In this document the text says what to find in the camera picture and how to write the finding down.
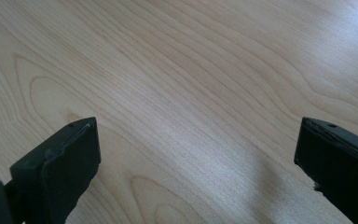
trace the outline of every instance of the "table surface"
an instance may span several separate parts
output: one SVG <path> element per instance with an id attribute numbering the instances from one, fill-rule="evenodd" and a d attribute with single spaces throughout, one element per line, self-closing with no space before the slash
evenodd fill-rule
<path id="1" fill-rule="evenodd" d="M 358 1 L 0 1 L 0 179 L 87 117 L 67 223 L 350 223 L 293 157 L 302 117 L 358 134 Z"/>

